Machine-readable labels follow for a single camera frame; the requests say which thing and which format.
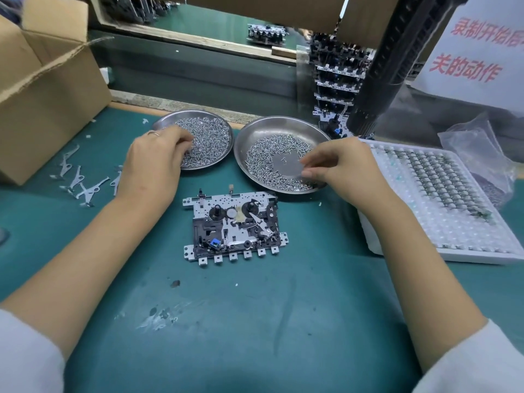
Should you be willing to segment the pile of small silver screws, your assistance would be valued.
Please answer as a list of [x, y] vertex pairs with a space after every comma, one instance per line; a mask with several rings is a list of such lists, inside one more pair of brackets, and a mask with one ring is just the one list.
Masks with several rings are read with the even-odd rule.
[[216, 117], [186, 117], [167, 123], [178, 125], [193, 135], [192, 148], [182, 159], [182, 170], [201, 170], [218, 163], [230, 151], [230, 126]]

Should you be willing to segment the heap of short silver screws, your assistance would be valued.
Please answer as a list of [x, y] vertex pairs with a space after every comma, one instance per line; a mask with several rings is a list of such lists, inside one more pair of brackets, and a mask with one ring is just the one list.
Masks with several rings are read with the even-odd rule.
[[256, 141], [246, 154], [249, 174], [273, 191], [302, 193], [318, 184], [302, 177], [301, 158], [312, 150], [310, 143], [291, 134], [277, 134]]

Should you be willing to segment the clear plastic bag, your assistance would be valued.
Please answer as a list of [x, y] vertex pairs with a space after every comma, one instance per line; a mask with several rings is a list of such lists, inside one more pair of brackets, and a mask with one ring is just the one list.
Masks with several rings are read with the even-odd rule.
[[502, 151], [486, 112], [437, 135], [442, 148], [462, 160], [496, 209], [512, 199], [517, 164]]

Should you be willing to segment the person's left forearm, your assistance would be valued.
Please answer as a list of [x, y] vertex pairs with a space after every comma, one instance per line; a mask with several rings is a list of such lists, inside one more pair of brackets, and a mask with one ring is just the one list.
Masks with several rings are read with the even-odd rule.
[[109, 286], [170, 202], [163, 195], [117, 196], [0, 308], [49, 338], [67, 361]]

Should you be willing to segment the stack of cassette mechanisms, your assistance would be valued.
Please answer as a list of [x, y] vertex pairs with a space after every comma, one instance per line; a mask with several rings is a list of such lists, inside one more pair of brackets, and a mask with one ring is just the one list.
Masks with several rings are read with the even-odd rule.
[[332, 34], [311, 35], [309, 64], [312, 66], [318, 127], [331, 139], [352, 136], [346, 126], [376, 50], [343, 43]]

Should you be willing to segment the white foam tray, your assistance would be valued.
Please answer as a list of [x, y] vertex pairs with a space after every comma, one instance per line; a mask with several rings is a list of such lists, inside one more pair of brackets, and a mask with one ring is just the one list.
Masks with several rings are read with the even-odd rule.
[[[524, 263], [524, 248], [460, 158], [453, 152], [415, 145], [361, 139], [368, 144], [390, 187], [409, 206], [430, 241], [445, 261], [475, 264]], [[436, 200], [423, 197], [406, 166], [390, 158], [379, 147], [407, 147], [441, 151], [458, 164], [466, 179], [492, 212], [490, 221], [468, 213], [449, 210]]]

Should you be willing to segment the row of dark background mechanisms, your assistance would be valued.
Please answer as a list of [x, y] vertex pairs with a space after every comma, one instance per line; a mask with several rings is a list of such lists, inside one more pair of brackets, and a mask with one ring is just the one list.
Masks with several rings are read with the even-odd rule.
[[99, 0], [101, 9], [114, 21], [151, 25], [181, 4], [163, 0]]

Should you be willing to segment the person's left hand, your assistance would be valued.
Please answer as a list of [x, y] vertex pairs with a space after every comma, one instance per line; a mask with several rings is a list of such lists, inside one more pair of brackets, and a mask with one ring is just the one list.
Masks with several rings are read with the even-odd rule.
[[135, 138], [123, 164], [116, 201], [129, 209], [162, 214], [174, 200], [182, 160], [171, 160], [163, 129]]

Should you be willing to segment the white left sleeve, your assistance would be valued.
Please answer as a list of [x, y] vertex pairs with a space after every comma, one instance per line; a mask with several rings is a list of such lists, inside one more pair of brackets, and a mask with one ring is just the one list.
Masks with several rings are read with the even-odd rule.
[[65, 364], [49, 338], [0, 310], [0, 393], [63, 393]]

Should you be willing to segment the black ribbed tower column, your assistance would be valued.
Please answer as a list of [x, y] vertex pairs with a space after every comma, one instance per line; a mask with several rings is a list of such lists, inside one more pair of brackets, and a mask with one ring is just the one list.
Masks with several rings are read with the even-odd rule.
[[346, 122], [357, 137], [375, 132], [408, 73], [446, 15], [468, 0], [399, 0]]

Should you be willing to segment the brown cardboard box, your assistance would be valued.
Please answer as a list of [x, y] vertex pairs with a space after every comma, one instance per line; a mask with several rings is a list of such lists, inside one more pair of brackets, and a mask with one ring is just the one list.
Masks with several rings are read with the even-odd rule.
[[23, 185], [111, 101], [88, 41], [88, 5], [23, 0], [0, 17], [0, 184]]

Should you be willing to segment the small round steel dish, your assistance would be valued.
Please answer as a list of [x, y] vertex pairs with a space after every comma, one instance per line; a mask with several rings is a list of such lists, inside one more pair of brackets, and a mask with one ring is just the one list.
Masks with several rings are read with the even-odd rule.
[[231, 125], [222, 117], [206, 111], [182, 110], [158, 119], [153, 130], [178, 125], [193, 135], [191, 150], [183, 158], [184, 171], [201, 170], [222, 161], [232, 150], [234, 134]]

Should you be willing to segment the silver metal lever part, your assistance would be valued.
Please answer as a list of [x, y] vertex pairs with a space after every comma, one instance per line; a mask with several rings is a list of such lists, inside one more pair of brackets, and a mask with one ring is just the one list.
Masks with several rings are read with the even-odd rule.
[[69, 163], [69, 158], [71, 158], [75, 152], [77, 152], [80, 149], [80, 145], [76, 145], [72, 150], [65, 152], [62, 154], [62, 159], [60, 163], [58, 164], [58, 167], [60, 168], [59, 172], [56, 172], [54, 174], [49, 175], [49, 178], [52, 180], [62, 180], [64, 179], [64, 176], [71, 170], [72, 165]]
[[84, 197], [84, 201], [83, 203], [80, 204], [81, 207], [92, 207], [93, 204], [92, 204], [92, 198], [94, 196], [95, 193], [99, 192], [100, 191], [100, 186], [105, 183], [106, 181], [109, 180], [109, 177], [106, 177], [104, 179], [102, 179], [98, 184], [92, 186], [92, 187], [89, 187], [89, 188], [86, 188], [84, 187], [84, 185], [80, 182], [80, 187], [81, 187], [81, 191], [75, 195], [75, 198], [78, 200], [80, 199], [81, 197]]
[[82, 175], [82, 166], [78, 165], [75, 172], [75, 177], [70, 182], [69, 185], [60, 185], [59, 189], [63, 192], [67, 192], [68, 194], [75, 196], [75, 187], [80, 185], [82, 181], [84, 180], [85, 176]]
[[115, 171], [117, 173], [117, 176], [111, 181], [111, 183], [109, 184], [110, 187], [113, 188], [113, 196], [115, 197], [116, 194], [117, 194], [117, 190], [118, 190], [118, 185], [120, 183], [120, 179], [121, 179], [121, 172], [122, 172], [122, 168], [123, 168], [123, 165], [118, 165], [117, 167], [115, 167]]

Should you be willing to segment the distant cassette mechanism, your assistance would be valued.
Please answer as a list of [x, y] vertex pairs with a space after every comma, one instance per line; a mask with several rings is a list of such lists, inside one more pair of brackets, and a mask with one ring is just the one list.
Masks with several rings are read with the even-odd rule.
[[288, 31], [284, 26], [248, 24], [247, 41], [253, 44], [282, 47]]

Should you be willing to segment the person's right forearm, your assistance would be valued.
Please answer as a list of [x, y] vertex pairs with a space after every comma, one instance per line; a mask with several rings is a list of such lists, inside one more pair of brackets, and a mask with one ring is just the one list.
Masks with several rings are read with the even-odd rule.
[[393, 191], [353, 200], [375, 230], [424, 373], [481, 330], [487, 318], [455, 278], [407, 204]]

